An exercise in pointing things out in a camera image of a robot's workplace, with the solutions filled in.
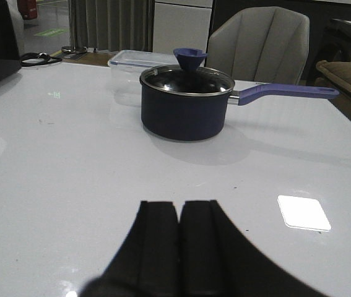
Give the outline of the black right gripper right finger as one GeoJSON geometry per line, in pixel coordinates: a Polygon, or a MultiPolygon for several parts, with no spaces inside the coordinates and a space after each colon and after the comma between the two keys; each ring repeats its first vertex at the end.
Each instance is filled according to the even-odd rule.
{"type": "Polygon", "coordinates": [[[180,240],[183,296],[321,296],[265,256],[215,200],[185,202],[180,240]]]}

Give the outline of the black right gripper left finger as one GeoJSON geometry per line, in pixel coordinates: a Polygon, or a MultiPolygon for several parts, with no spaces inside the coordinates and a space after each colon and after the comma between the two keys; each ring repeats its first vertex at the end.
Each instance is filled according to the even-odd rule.
{"type": "Polygon", "coordinates": [[[177,296],[178,217],[171,202],[142,201],[121,247],[80,296],[177,296]]]}

